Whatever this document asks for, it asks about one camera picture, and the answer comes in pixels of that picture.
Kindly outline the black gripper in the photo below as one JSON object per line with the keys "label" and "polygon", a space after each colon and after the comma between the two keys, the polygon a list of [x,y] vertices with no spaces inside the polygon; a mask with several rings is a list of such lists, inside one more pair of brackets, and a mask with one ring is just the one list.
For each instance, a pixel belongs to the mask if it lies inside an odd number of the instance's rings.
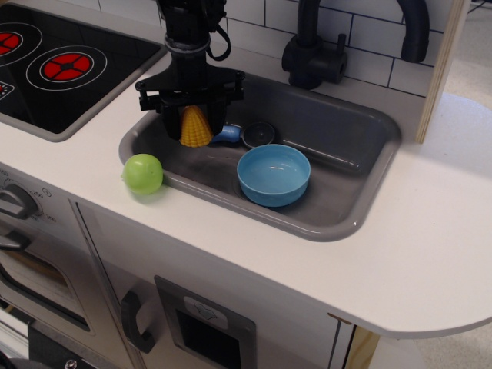
{"label": "black gripper", "polygon": [[206,54],[171,56],[171,64],[162,72],[138,81],[143,111],[160,111],[168,137],[181,138],[181,116],[178,107],[207,105],[212,134],[222,132],[227,105],[244,98],[243,71],[207,63]]}

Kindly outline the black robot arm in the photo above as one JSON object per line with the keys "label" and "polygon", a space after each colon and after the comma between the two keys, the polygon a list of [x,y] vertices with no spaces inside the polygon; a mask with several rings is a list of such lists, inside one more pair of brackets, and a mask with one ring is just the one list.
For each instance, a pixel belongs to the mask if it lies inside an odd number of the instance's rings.
{"label": "black robot arm", "polygon": [[227,47],[220,56],[211,51],[211,34],[230,39],[220,26],[226,16],[224,1],[159,1],[158,10],[165,21],[165,46],[171,55],[170,65],[162,72],[138,81],[139,103],[143,111],[162,116],[168,136],[182,141],[185,108],[204,108],[205,128],[213,135],[222,132],[227,107],[244,98],[245,73],[209,65],[207,58],[219,62],[231,52]]}

